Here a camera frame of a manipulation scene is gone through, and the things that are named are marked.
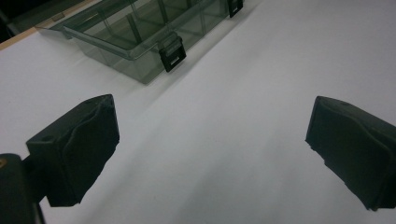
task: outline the clear plastic container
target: clear plastic container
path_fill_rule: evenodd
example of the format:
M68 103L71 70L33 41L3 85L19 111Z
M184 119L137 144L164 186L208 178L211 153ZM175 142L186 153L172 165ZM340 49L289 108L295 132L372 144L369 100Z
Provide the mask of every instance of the clear plastic container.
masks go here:
M101 0L84 0L70 8L63 8L61 12L40 22L35 26L35 28L43 35L60 35L70 39L72 37L64 30L64 24L70 21L70 18L78 14L80 11L91 7L100 1Z
M148 84L242 7L230 0L104 0L50 27L100 63Z

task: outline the plastic storage box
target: plastic storage box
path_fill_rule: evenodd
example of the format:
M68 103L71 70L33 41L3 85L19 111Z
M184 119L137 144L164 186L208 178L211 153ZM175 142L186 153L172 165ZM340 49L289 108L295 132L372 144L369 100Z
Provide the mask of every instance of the plastic storage box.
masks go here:
M148 84L169 72L242 0L104 0L51 27L100 63Z

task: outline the white table surface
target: white table surface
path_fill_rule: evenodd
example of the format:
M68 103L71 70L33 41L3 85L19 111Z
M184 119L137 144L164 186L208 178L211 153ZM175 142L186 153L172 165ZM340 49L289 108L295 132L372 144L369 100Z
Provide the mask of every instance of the white table surface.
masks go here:
M24 158L75 105L115 98L115 154L81 204L41 202L49 224L396 222L396 210L367 211L304 141L317 95L396 124L396 2L245 4L149 86L73 41L34 34L0 51L0 153Z

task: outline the black plastic latch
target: black plastic latch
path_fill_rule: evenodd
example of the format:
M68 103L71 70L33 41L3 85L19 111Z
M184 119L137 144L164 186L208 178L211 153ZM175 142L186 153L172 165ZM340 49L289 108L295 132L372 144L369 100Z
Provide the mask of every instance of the black plastic latch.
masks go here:
M239 10L244 7L243 0L227 0L228 1L228 9L230 11L230 18L232 18Z
M166 72L170 72L186 58L186 50L184 50L181 37L178 36L170 44L160 49L160 55Z

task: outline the white surface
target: white surface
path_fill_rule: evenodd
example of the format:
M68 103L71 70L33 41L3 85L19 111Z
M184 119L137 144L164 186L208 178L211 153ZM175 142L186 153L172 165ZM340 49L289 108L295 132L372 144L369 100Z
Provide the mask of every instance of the white surface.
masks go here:
M41 203L49 224L394 223L395 210L366 211L304 138L317 95L396 124L395 12L391 0L265 0L147 87L73 42L32 35L0 52L0 153L26 157L27 139L112 93L116 153L82 204Z

